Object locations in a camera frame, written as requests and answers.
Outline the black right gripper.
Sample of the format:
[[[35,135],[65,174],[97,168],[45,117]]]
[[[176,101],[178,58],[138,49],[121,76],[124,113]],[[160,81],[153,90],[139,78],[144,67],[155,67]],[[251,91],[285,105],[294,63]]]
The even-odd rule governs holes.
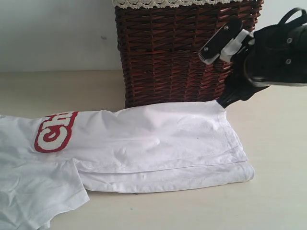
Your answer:
[[[205,64],[212,64],[221,54],[222,49],[237,37],[242,30],[242,21],[232,19],[224,24],[199,50],[199,58]],[[269,86],[258,87],[248,79],[245,63],[253,50],[254,39],[246,38],[240,51],[231,58],[233,70],[224,80],[224,91],[217,99],[218,104],[226,108],[237,101],[247,101],[254,94]]]

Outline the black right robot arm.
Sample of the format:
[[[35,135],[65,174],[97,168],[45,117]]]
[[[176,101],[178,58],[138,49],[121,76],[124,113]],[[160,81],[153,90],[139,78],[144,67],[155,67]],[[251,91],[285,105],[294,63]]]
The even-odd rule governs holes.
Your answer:
[[[251,33],[243,29],[241,20],[231,20],[199,50],[199,58],[206,65],[218,59],[233,65],[217,99],[223,108],[271,85],[305,86],[307,21],[296,18]]]

